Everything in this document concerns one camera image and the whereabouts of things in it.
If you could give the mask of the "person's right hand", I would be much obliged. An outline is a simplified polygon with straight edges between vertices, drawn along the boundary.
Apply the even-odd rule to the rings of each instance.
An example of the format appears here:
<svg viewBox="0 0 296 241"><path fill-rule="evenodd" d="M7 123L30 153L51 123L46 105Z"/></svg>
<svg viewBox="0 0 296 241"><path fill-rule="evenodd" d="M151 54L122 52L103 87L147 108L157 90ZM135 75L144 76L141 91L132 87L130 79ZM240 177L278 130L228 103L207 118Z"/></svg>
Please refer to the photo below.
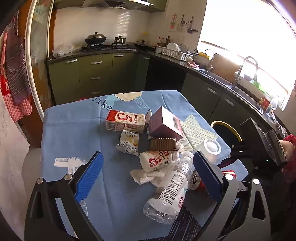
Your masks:
<svg viewBox="0 0 296 241"><path fill-rule="evenodd" d="M283 150L285 152L287 161L290 161L293 156L294 150L295 150L293 142L280 140L280 143L281 143Z"/></svg>

